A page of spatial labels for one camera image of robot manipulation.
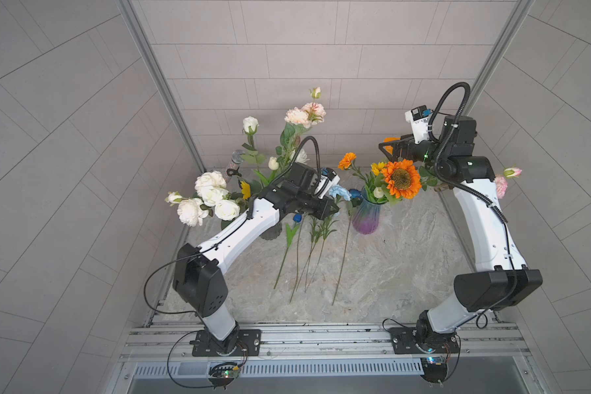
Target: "clear glass vase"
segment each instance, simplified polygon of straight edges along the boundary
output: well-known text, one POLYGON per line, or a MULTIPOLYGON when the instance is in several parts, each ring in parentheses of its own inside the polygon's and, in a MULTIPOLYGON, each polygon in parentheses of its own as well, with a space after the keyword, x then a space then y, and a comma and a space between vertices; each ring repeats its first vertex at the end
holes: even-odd
POLYGON ((352 226, 360 234, 372 234, 379 227, 379 216, 383 204, 368 201, 365 189, 361 191, 361 195, 363 202, 352 217, 352 226))

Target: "dark glass vase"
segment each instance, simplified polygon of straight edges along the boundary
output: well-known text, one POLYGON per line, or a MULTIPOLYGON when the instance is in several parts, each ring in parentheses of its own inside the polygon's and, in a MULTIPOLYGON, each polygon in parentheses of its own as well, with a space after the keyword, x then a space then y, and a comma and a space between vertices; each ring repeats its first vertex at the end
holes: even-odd
POLYGON ((365 189, 361 191, 363 202, 352 217, 352 227, 360 234, 372 234, 379 227, 379 216, 381 215, 381 206, 370 202, 367 199, 365 189))

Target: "yellow sunflower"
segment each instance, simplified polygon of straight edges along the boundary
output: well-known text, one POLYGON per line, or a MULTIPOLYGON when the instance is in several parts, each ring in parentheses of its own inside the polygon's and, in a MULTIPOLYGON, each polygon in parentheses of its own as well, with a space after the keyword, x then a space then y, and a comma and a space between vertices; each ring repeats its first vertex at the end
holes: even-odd
POLYGON ((375 175, 378 175, 381 173, 381 170, 385 167, 385 163, 384 162, 380 162, 379 164, 372 163, 370 165, 370 167, 372 167, 372 173, 375 175))
POLYGON ((400 197, 412 199, 422 187, 420 174, 411 160, 389 162, 381 172, 385 176, 389 193, 397 199, 400 197))

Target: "orange sunflower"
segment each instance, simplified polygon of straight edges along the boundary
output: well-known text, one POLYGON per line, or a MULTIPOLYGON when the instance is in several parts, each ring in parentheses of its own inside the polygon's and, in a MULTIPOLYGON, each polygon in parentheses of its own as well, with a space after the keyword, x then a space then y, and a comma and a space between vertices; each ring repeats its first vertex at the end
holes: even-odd
POLYGON ((411 160, 389 162, 381 172, 385 176, 389 193, 396 196, 397 199, 400 197, 412 199, 422 187, 420 174, 411 160))
POLYGON ((339 162, 339 169, 348 169, 348 167, 350 167, 350 165, 352 164, 352 161, 356 158, 356 154, 354 154, 353 152, 348 152, 339 162))

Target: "flower stem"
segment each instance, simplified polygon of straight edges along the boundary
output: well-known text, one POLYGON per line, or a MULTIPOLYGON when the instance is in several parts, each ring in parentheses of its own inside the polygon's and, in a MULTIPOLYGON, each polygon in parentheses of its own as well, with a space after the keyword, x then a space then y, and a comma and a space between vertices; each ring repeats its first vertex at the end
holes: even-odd
POLYGON ((341 272, 343 271, 343 261, 346 260, 346 249, 348 248, 348 233, 350 233, 350 222, 348 222, 348 230, 346 231, 346 244, 344 244, 343 247, 343 257, 341 258, 341 266, 339 267, 337 287, 335 288, 335 295, 333 295, 333 302, 331 303, 331 306, 335 304, 335 298, 337 297, 337 291, 339 290, 339 281, 341 280, 341 272))

